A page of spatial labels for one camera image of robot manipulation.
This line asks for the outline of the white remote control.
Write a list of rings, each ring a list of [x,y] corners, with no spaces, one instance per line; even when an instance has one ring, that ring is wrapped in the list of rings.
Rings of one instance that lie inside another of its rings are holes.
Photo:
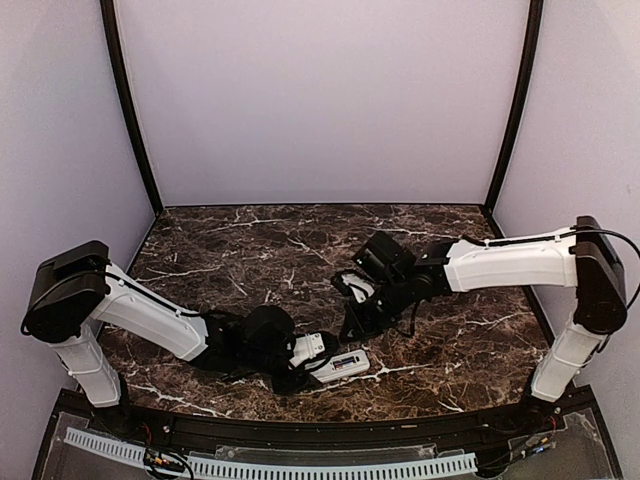
[[[308,371],[318,382],[326,384],[366,372],[370,361],[366,352],[359,349],[333,356],[326,364],[319,365],[320,362],[311,364]]]

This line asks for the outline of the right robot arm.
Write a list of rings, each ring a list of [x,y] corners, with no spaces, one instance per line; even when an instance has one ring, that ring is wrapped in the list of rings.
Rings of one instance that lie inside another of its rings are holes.
[[[521,434],[549,416],[578,371],[620,330],[632,304],[622,262],[591,216],[538,236],[431,242],[416,255],[384,231],[375,232],[332,283],[346,297],[341,342],[365,340],[396,327],[402,313],[423,301],[476,289],[551,285],[573,287],[576,309],[536,367],[529,396],[510,413]]]

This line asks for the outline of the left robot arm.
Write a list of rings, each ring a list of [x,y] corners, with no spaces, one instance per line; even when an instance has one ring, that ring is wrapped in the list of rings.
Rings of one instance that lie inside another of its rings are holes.
[[[39,265],[21,332],[56,352],[120,436],[134,435],[141,415],[124,400],[124,382],[98,345],[91,320],[133,333],[202,371],[268,375],[283,394],[306,384],[308,364],[327,346],[320,333],[296,334],[279,307],[260,306],[246,316],[186,310],[127,276],[104,243],[68,250]]]

